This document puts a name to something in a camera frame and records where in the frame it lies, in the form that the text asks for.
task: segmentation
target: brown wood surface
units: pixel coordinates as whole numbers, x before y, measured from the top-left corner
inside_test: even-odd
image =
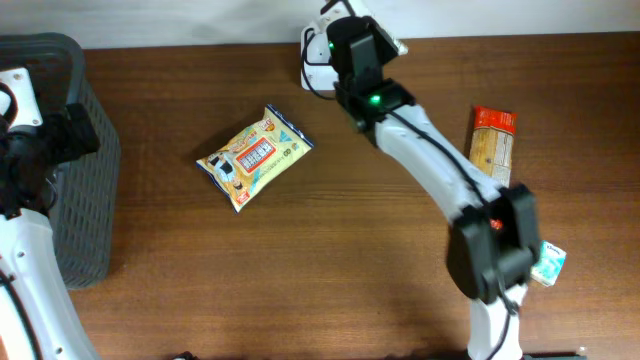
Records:
[[[568,252],[523,307],[527,352],[640,354],[640,34],[409,41],[387,74],[460,150],[471,106],[519,114],[512,181]],[[382,358],[464,349],[443,216],[299,86],[297,45],[87,51],[120,133],[111,273],[72,293],[105,359]],[[195,161],[275,104],[316,148],[240,215]]]

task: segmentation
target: green led light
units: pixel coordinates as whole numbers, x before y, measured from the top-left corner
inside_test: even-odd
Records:
[[[380,105],[380,101],[382,101],[380,95],[373,95],[369,98],[371,105]]]

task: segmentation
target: snack bag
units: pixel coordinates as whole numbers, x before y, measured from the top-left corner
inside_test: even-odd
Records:
[[[236,212],[262,188],[309,152],[313,143],[273,106],[259,122],[236,135],[222,149],[197,161],[224,192]]]

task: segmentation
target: small box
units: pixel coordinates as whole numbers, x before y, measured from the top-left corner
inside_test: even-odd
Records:
[[[511,179],[511,151],[517,114],[476,106],[469,160],[505,187]]]
[[[544,286],[553,286],[560,275],[567,253],[546,241],[540,248],[540,261],[531,268],[531,277]]]

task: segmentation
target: white wall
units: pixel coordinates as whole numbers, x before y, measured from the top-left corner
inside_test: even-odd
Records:
[[[401,38],[640,30],[640,0],[365,0]],[[323,0],[0,0],[0,34],[85,48],[295,42]]]

